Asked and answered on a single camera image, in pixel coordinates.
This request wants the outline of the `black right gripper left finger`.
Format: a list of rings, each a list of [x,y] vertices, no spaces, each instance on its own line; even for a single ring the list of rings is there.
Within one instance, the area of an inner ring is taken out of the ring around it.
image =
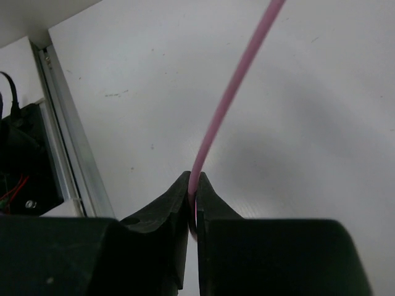
[[[122,219],[3,216],[2,295],[176,295],[189,172]]]

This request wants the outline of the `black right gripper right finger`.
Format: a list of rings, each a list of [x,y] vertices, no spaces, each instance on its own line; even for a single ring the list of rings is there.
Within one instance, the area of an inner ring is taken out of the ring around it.
[[[200,176],[201,295],[371,295],[346,228],[331,219],[247,219]]]

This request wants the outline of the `pink headphones with cable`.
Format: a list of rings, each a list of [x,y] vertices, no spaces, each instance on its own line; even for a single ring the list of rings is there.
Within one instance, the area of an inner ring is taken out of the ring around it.
[[[235,68],[234,73],[231,76],[229,83],[227,84],[227,87],[224,90],[222,98],[215,109],[194,160],[187,190],[190,210],[188,226],[194,240],[198,239],[196,192],[204,162],[245,76],[247,75],[261,45],[265,41],[285,2],[285,0],[271,0],[269,2],[240,58],[240,61],[237,64],[237,67]]]

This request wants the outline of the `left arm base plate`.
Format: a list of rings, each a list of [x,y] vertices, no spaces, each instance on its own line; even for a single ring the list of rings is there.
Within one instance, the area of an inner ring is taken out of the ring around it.
[[[64,202],[38,104],[19,106],[12,77],[10,114],[1,117],[1,214],[41,216]]]

